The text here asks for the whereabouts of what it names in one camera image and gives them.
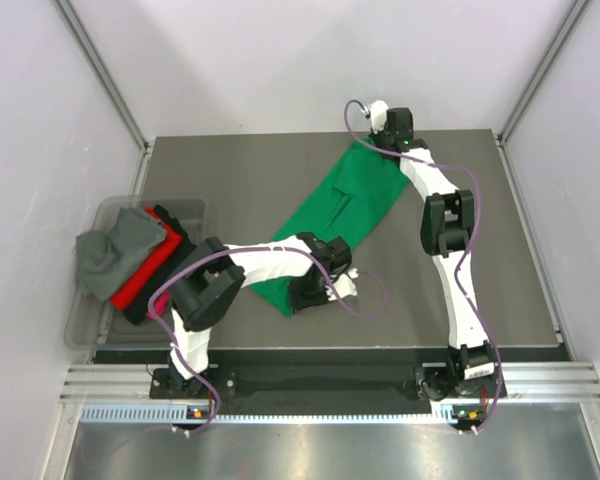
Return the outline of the green t shirt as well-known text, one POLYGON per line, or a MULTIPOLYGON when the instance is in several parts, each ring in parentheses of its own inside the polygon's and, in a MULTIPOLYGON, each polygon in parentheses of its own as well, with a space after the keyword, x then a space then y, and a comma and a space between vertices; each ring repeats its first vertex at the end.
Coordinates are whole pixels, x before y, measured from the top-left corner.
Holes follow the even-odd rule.
POLYGON ((272 239, 310 232, 325 242, 341 237, 354 249, 408 185, 393 162, 354 142, 272 239))

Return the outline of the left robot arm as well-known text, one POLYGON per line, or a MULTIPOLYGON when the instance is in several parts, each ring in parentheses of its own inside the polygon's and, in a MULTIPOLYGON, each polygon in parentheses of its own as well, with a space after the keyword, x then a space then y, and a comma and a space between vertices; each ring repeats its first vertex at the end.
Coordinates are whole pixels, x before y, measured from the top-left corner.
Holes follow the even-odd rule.
POLYGON ((227 314, 240 291, 282 279, 291 311, 322 306, 358 294, 352 252, 344 239, 324 242, 312 233, 250 246, 205 239, 148 301, 149 316, 162 322, 158 298, 170 300, 168 366, 153 373, 154 398, 191 398, 206 387, 212 328, 227 314))

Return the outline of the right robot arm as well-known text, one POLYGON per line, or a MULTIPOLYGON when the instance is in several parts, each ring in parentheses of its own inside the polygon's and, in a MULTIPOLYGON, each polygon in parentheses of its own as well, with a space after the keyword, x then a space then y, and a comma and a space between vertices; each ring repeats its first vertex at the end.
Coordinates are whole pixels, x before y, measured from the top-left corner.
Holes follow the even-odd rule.
POLYGON ((470 395, 498 375, 498 355, 481 319, 472 279, 480 194, 475 186, 462 189, 448 179, 453 168, 436 163, 426 142, 415 136, 410 109, 378 100, 365 116, 373 146, 396 164, 423 201, 420 241, 440 276, 449 318, 449 358, 443 369, 417 373, 419 389, 435 401, 470 395))

